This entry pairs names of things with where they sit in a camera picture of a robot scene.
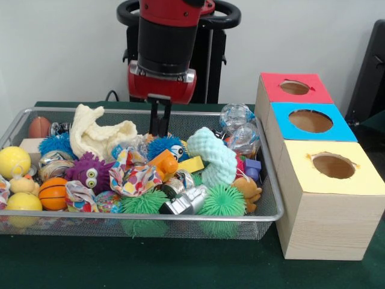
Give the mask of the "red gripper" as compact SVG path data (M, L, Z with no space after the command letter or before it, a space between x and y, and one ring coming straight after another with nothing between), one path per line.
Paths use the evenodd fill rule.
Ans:
M164 80L151 77L129 77L129 94L135 98L147 99L149 94L171 97L172 103L189 104L196 87L196 79L193 82L181 82ZM161 137L168 134L168 126L171 114L171 102L161 101L165 107L161 119ZM151 102L149 134L156 137L159 132L158 102Z

